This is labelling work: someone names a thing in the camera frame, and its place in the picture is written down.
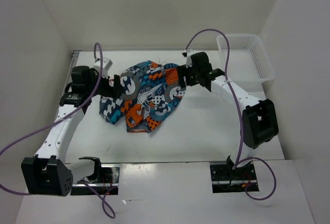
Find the colourful patterned shorts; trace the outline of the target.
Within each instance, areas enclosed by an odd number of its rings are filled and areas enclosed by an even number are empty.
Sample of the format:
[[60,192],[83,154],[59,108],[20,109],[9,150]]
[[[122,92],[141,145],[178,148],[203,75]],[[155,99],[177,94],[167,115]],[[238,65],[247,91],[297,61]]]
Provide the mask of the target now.
[[111,124],[125,118],[129,133],[150,133],[173,112],[186,93],[179,84],[175,63],[144,61],[121,75],[123,93],[100,97],[99,115]]

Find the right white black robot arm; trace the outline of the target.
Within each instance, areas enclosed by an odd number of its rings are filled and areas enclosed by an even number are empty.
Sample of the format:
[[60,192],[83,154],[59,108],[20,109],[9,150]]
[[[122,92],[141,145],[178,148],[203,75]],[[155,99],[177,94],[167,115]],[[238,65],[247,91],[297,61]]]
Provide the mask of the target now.
[[274,104],[261,100],[225,77],[221,69],[213,69],[205,52],[185,50],[186,64],[177,68],[180,86],[200,85],[238,108],[240,141],[226,160],[226,173],[231,179],[244,174],[254,151],[278,135]]

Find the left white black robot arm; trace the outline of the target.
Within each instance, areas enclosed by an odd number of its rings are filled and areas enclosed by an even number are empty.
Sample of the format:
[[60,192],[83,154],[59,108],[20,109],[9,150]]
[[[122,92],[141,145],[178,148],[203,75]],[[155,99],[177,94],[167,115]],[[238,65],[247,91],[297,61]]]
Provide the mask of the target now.
[[65,164],[73,135],[84,118],[95,95],[119,97],[123,91],[120,76],[113,82],[88,66],[77,66],[71,71],[72,81],[67,84],[60,99],[58,116],[40,149],[33,157],[26,157],[21,169],[28,192],[32,195],[67,196],[72,186],[87,178],[98,182],[103,176],[101,161],[85,156]]

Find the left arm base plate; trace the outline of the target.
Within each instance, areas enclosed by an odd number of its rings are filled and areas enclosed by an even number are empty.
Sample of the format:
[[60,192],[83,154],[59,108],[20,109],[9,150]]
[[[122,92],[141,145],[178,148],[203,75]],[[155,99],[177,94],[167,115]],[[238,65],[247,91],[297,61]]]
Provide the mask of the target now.
[[98,194],[117,195],[119,190],[120,166],[102,166],[99,175],[90,175],[74,184],[72,196],[94,195],[94,192],[83,182],[87,183]]

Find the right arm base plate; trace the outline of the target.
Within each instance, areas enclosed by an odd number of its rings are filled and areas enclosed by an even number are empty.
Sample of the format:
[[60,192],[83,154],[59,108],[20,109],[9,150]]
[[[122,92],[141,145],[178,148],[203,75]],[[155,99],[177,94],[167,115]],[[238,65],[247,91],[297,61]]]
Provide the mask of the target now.
[[259,191],[254,165],[249,163],[236,175],[231,175],[226,163],[210,164],[212,193],[240,193]]

